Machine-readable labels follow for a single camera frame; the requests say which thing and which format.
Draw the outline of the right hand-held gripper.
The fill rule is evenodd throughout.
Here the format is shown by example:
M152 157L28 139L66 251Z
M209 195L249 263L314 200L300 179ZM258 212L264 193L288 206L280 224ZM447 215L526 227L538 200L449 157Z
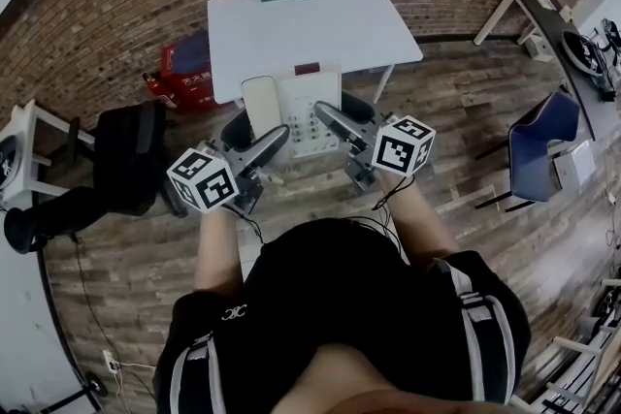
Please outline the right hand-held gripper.
M317 101L313 109L333 134L351 145L344 171L361 191L371 187L377 170L411 177L425 165L436 137L433 128L409 115L377 123L372 120L374 107L346 91L341 104L337 109Z

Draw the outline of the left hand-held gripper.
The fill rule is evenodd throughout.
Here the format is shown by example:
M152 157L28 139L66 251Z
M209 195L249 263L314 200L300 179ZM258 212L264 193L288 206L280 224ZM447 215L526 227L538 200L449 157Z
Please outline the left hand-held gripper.
M201 142L187 149L167 170L180 198L202 213L231 207L249 215L263 192L257 170L283 148L289 127L281 124L258 139L246 110L221 130L221 141Z

